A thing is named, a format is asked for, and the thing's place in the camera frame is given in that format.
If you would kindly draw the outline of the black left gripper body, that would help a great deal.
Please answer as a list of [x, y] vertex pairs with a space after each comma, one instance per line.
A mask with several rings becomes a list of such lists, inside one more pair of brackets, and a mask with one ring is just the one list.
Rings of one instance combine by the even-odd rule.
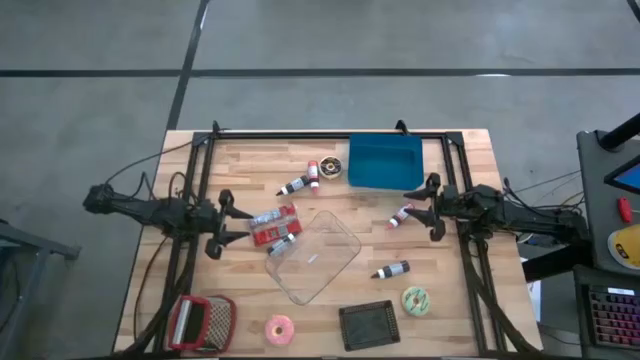
[[209, 199], [202, 200], [197, 206], [197, 232], [199, 234], [212, 234], [215, 242], [227, 244], [225, 217], [225, 207], [217, 209]]

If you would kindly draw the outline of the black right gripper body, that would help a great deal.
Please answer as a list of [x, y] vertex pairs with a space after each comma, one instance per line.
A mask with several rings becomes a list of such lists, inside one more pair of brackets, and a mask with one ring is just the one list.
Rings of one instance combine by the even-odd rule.
[[445, 230], [446, 225], [442, 217], [451, 217], [462, 222], [469, 222], [470, 215], [467, 208], [469, 195], [459, 193], [455, 185], [445, 185], [437, 197], [437, 229]]

